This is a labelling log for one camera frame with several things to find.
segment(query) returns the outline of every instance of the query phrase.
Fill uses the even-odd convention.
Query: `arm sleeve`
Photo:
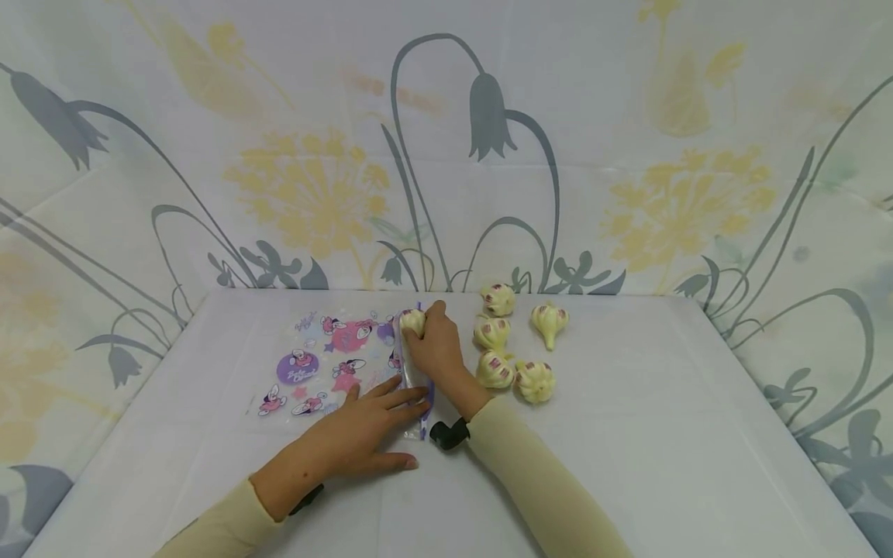
[[[244,558],[280,525],[263,509],[255,487],[245,479],[169,540],[154,558]]]
[[[611,520],[503,398],[468,425],[469,446],[502,482],[548,558],[632,558]]]

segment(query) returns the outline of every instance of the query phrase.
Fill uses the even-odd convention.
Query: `table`
[[[210,294],[28,556],[149,556],[291,440],[244,420],[270,339],[303,309],[427,307],[409,292],[222,289]],[[439,295],[466,364],[477,295]],[[528,324],[570,310],[547,353]],[[510,347],[549,362],[555,398],[519,413],[601,503],[638,558],[876,556],[757,386],[692,301],[519,296]],[[433,421],[452,423],[440,398]],[[540,556],[467,450],[395,442],[420,469],[329,483],[264,556]]]

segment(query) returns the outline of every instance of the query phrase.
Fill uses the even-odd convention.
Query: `purple circle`
[[[320,359],[310,351],[292,351],[282,357],[276,366],[276,376],[283,384],[299,384],[312,377],[320,369]]]
[[[383,323],[378,324],[378,328],[375,331],[375,334],[381,339],[381,341],[387,345],[394,345],[394,317],[391,316],[390,320],[385,321]]]

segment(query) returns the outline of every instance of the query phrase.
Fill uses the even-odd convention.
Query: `garlic squishy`
[[[505,344],[508,343],[508,334],[512,332],[512,326],[505,318],[484,318],[474,328],[474,340],[485,349],[505,353]]]
[[[530,322],[543,336],[543,340],[546,341],[546,349],[549,351],[555,348],[555,336],[564,329],[570,318],[571,316],[564,308],[558,308],[550,302],[537,306],[530,313]]]
[[[555,374],[545,362],[520,362],[515,364],[518,369],[516,384],[521,396],[529,403],[545,403],[552,398],[555,390]]]
[[[496,283],[480,290],[484,308],[494,316],[507,316],[514,311],[514,291],[505,283]]]
[[[400,314],[400,330],[411,329],[415,335],[422,337],[425,334],[425,312],[421,310],[403,310]]]
[[[475,376],[483,387],[502,389],[512,385],[514,370],[501,354],[496,351],[485,351],[478,360]]]

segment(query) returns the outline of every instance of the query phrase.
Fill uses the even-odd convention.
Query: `floral backdrop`
[[[893,557],[891,19],[873,0],[9,3],[0,557],[209,289],[494,280],[696,299]]]

